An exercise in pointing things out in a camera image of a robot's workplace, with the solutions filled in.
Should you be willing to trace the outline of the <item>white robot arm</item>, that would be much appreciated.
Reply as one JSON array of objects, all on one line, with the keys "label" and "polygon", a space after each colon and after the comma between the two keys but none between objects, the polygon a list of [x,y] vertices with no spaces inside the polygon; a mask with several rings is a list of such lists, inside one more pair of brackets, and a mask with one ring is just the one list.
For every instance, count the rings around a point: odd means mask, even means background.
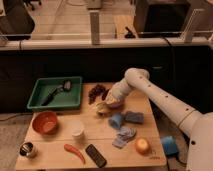
[{"label": "white robot arm", "polygon": [[213,112],[202,114],[149,81],[145,69],[129,68],[109,90],[106,103],[120,105],[134,90],[143,92],[189,138],[186,171],[213,171]]}]

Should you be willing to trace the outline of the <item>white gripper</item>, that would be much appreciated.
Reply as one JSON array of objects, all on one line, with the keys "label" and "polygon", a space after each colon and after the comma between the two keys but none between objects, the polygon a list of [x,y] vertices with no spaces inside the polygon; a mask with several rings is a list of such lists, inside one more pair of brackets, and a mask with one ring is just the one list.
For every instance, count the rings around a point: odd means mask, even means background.
[{"label": "white gripper", "polygon": [[116,82],[107,94],[107,102],[123,101],[131,92],[133,88],[127,83],[125,79]]}]

